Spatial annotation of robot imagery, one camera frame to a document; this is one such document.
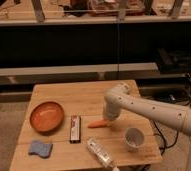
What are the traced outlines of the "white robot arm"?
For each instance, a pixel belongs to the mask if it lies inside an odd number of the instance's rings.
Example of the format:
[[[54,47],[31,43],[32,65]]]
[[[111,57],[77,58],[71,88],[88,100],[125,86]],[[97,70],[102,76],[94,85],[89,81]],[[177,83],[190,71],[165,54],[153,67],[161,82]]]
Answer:
[[[131,87],[125,82],[110,88],[104,94],[103,117],[109,122],[116,120],[122,109],[159,122],[191,138],[191,107],[164,103],[129,94]],[[191,171],[191,145],[186,164]]]

